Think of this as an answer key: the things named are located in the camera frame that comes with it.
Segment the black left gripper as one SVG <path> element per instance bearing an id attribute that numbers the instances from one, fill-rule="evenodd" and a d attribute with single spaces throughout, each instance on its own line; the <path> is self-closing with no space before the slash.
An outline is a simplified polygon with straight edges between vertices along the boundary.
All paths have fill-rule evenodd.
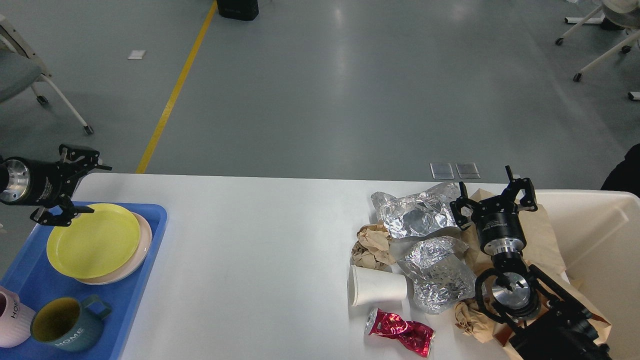
<path id="1" fill-rule="evenodd" d="M 39 206 L 29 218 L 42 226 L 69 227 L 79 214 L 95 210 L 66 198 L 63 185 L 78 184 L 91 171 L 113 168 L 103 164 L 101 153 L 90 146 L 60 145 L 58 151 L 61 159 L 55 162 L 17 156 L 3 160 L 0 200 L 10 206 Z M 61 212 L 50 212 L 55 207 Z"/>

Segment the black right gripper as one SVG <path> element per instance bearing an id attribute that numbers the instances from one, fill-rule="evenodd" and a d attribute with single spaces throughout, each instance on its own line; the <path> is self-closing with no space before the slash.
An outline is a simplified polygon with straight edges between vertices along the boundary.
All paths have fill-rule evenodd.
<path id="1" fill-rule="evenodd" d="M 535 187 L 528 177 L 514 177 L 505 166 L 509 182 L 501 194 L 487 199 L 487 208 L 471 198 L 466 184 L 458 182 L 460 196 L 449 203 L 457 227 L 464 231 L 475 224 L 480 250 L 491 257 L 522 256 L 527 245 L 520 211 L 537 212 Z"/>

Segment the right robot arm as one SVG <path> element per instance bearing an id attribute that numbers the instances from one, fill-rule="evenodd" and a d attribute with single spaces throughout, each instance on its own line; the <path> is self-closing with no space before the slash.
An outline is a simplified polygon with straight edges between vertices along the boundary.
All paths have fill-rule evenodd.
<path id="1" fill-rule="evenodd" d="M 475 201 L 460 182 L 450 203 L 457 226 L 475 227 L 479 249 L 492 263 L 475 280 L 478 310 L 512 330 L 509 343 L 524 360 L 610 359 L 608 344 L 596 344 L 592 312 L 540 267 L 525 263 L 519 213 L 538 210 L 535 188 L 530 178 L 505 170 L 509 182 L 501 194 Z"/>

